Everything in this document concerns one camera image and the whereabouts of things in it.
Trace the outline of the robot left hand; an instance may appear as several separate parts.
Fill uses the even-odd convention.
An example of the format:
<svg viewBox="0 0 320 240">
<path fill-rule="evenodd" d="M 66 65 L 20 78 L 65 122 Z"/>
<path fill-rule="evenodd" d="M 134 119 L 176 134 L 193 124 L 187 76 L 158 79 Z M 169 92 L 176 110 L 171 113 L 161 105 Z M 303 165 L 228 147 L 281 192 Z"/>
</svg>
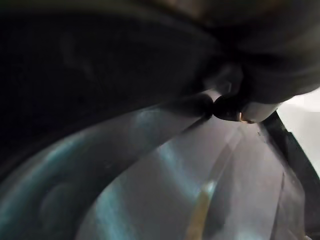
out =
<svg viewBox="0 0 320 240">
<path fill-rule="evenodd" d="M 260 122 L 319 88 L 319 1 L 201 0 L 197 16 L 243 72 L 238 93 L 215 101 L 216 116 Z"/>
</svg>

